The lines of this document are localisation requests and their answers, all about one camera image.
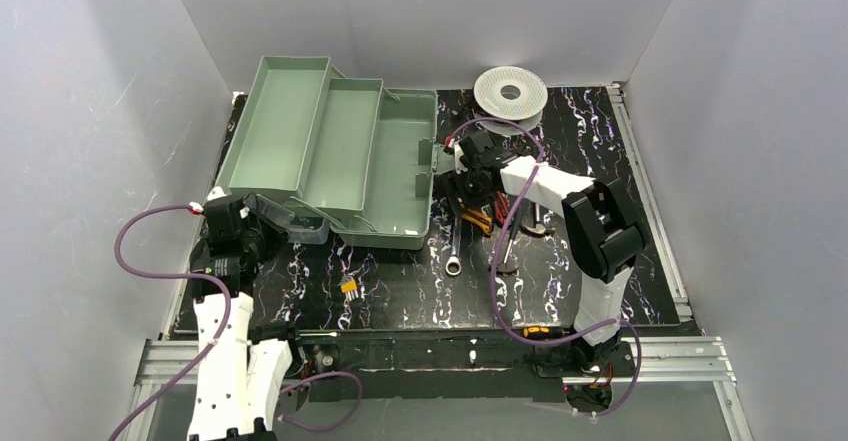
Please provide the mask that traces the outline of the red black utility knife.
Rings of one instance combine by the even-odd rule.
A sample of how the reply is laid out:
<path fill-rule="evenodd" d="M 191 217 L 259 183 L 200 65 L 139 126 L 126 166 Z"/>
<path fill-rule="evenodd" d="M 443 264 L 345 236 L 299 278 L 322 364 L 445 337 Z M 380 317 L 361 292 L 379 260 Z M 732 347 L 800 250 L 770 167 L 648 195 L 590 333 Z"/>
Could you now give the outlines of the red black utility knife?
<path fill-rule="evenodd" d="M 492 209 L 494 213 L 495 224 L 498 227 L 502 227 L 510 211 L 510 204 L 508 202 L 508 199 L 502 192 L 498 192 L 496 194 L 495 199 L 492 201 Z"/>

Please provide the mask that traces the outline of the orange utility knife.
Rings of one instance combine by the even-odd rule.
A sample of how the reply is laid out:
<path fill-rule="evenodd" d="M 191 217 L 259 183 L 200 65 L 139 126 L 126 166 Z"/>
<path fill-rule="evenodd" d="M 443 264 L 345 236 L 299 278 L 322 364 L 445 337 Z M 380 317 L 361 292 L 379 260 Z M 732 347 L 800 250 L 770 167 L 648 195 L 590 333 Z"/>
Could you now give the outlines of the orange utility knife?
<path fill-rule="evenodd" d="M 462 213 L 461 217 L 463 220 L 477 226 L 484 236 L 489 237 L 492 235 L 495 223 L 486 213 L 475 209 L 467 209 Z"/>

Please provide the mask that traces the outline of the green handled screwdriver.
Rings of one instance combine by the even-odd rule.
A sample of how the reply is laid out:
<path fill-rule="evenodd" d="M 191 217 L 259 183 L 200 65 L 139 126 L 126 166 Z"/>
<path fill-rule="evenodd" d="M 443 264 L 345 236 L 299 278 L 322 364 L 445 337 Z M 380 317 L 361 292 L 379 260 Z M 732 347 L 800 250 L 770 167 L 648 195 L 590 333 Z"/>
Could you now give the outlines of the green handled screwdriver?
<path fill-rule="evenodd" d="M 508 276 L 516 273 L 518 270 L 517 262 L 511 258 L 516 236 L 517 231 L 510 229 L 508 238 L 502 246 L 501 256 L 499 257 L 498 262 L 492 262 L 492 267 L 496 269 L 498 275 Z"/>

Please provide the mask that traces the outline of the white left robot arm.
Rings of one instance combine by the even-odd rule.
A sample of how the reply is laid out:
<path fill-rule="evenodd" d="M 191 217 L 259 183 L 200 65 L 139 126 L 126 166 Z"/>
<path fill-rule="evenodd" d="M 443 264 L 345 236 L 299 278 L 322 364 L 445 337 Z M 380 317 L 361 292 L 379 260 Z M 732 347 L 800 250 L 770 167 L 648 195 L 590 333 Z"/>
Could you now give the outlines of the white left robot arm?
<path fill-rule="evenodd" d="M 279 249 L 279 232 L 250 201 L 213 188 L 203 205 L 207 230 L 190 268 L 226 287 L 193 289 L 200 349 L 189 440 L 272 440 L 282 380 L 293 362 L 286 328 L 250 332 L 253 285 L 260 265 Z"/>

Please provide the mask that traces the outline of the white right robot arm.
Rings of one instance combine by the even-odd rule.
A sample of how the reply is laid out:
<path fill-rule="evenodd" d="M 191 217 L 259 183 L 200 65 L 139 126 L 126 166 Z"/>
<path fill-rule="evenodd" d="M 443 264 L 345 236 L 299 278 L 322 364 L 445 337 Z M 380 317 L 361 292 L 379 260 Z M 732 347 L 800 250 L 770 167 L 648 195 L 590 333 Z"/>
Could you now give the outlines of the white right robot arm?
<path fill-rule="evenodd" d="M 616 179 L 604 183 L 551 166 L 539 147 L 519 154 L 496 143 L 489 132 L 454 132 L 444 151 L 452 167 L 438 181 L 460 209 L 478 209 L 499 195 L 512 197 L 502 225 L 511 228 L 522 203 L 530 201 L 560 216 L 573 261 L 582 275 L 572 334 L 562 338 L 590 351 L 618 344 L 624 290 L 650 233 L 627 191 Z"/>

